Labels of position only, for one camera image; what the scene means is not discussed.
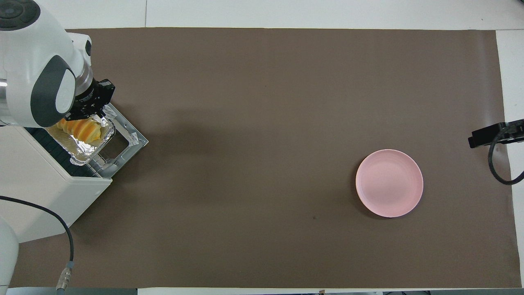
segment white table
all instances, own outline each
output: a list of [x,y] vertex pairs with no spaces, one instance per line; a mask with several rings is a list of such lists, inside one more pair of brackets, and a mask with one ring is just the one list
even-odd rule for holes
[[[506,121],[524,118],[524,3],[518,0],[37,1],[49,9],[65,28],[262,27],[497,30]],[[508,146],[512,178],[524,170],[523,148],[524,143],[514,143]],[[513,203],[521,279],[524,282],[522,276],[524,274],[524,183],[513,186]],[[316,293],[323,287],[326,286],[319,286],[318,289],[149,288],[139,289],[139,294]],[[329,293],[356,291],[381,290],[326,289],[326,292]]]

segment silver metal frame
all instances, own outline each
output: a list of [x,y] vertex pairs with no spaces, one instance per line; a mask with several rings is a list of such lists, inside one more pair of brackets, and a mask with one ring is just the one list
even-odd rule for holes
[[116,115],[111,119],[118,131],[129,143],[129,145],[114,159],[104,159],[97,154],[90,162],[89,166],[94,171],[94,175],[103,178],[111,178],[118,170],[124,166],[138,151],[140,151],[149,141],[140,133],[111,103],[107,107]]

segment white surface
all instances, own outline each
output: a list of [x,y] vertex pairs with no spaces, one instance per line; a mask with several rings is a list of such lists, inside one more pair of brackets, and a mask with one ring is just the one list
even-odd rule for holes
[[[497,32],[500,76],[506,121],[524,119],[524,30]],[[507,145],[511,178],[524,171],[524,142]],[[524,182],[512,186],[515,229],[524,285]]]
[[66,29],[144,27],[146,0],[36,0]]
[[4,286],[4,289],[7,289],[18,257],[18,240],[13,229],[1,216],[0,249],[0,286]]
[[427,291],[449,290],[449,288],[402,288],[402,289],[322,289],[322,288],[145,288],[138,289],[138,295],[257,295],[257,294],[315,294],[324,290],[325,293],[368,292],[381,295],[391,291]]
[[524,29],[524,5],[518,0],[37,1],[51,11],[67,29],[146,25],[148,27]]
[[[0,195],[29,201],[60,215],[71,225],[110,185],[111,180],[72,177],[21,127],[0,128]],[[0,215],[18,241],[64,232],[51,215],[28,206],[0,201]]]
[[148,0],[148,27],[522,29],[518,0]]

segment plate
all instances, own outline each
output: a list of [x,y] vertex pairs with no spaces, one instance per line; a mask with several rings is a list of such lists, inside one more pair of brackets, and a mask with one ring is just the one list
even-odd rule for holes
[[398,217],[419,203],[424,180],[410,156],[397,150],[380,150],[367,156],[358,167],[356,188],[371,212]]

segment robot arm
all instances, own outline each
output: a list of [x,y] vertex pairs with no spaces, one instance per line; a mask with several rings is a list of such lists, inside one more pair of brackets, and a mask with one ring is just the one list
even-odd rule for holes
[[0,0],[0,125],[104,116],[113,91],[93,79],[89,36],[67,33],[32,0]]

